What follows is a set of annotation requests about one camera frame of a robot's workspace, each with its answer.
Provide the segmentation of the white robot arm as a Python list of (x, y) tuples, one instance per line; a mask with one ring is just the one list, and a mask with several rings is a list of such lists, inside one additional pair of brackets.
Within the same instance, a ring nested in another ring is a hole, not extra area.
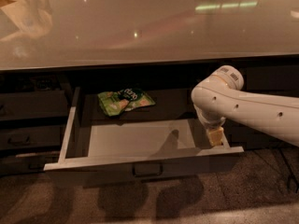
[(244, 78), (224, 65), (192, 90), (192, 102), (202, 124), (220, 127), (225, 119), (249, 126), (299, 147), (299, 99), (242, 91)]

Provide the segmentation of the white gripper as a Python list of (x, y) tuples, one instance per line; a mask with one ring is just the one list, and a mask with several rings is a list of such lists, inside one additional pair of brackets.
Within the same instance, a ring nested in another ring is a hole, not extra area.
[(226, 118), (209, 107), (195, 106), (199, 121), (207, 129), (206, 135), (210, 145), (213, 147), (222, 145), (223, 128), (221, 127)]

